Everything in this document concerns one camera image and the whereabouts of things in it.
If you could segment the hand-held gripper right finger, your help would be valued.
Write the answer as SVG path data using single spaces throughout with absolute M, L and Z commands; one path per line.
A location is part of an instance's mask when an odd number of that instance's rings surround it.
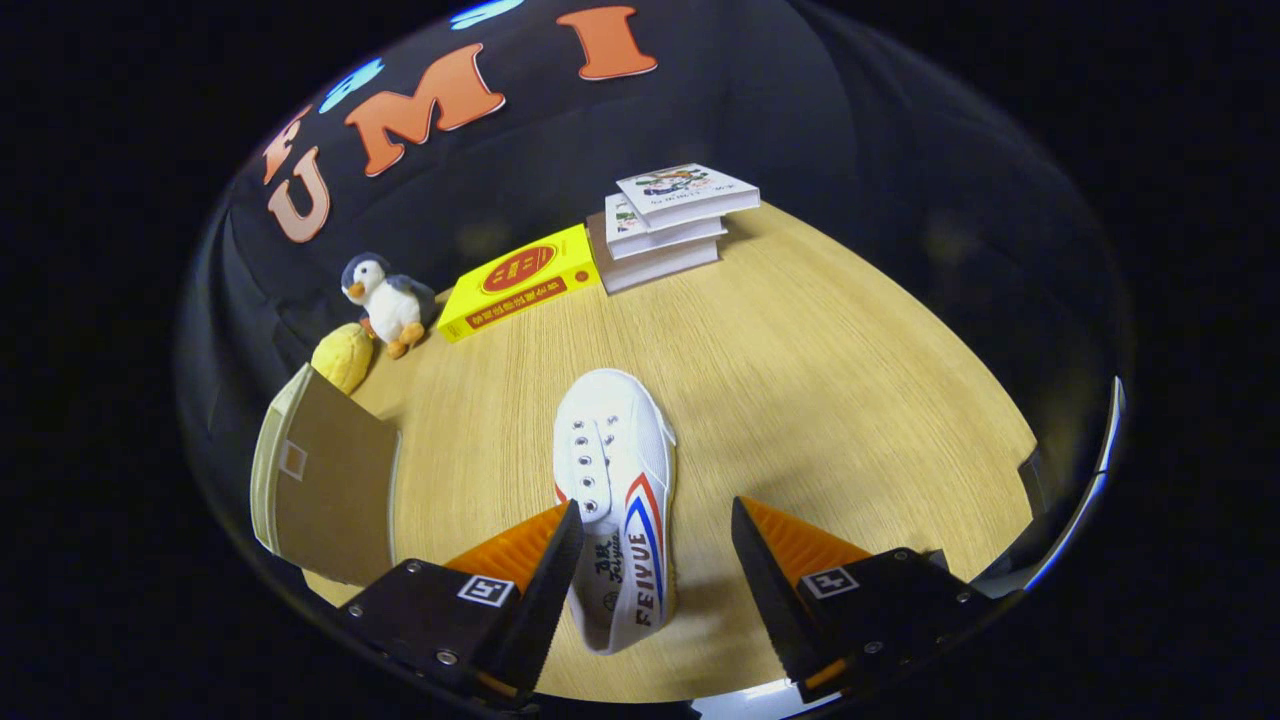
M 873 553 L 748 496 L 732 502 L 731 536 L 771 646 L 808 703 L 870 700 L 1021 598 L 964 582 L 905 546 Z

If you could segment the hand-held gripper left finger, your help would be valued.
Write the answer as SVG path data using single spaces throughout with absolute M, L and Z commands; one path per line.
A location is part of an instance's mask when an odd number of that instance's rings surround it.
M 559 503 L 448 562 L 408 559 L 343 603 L 338 624 L 392 667 L 461 702 L 525 706 L 584 547 Z

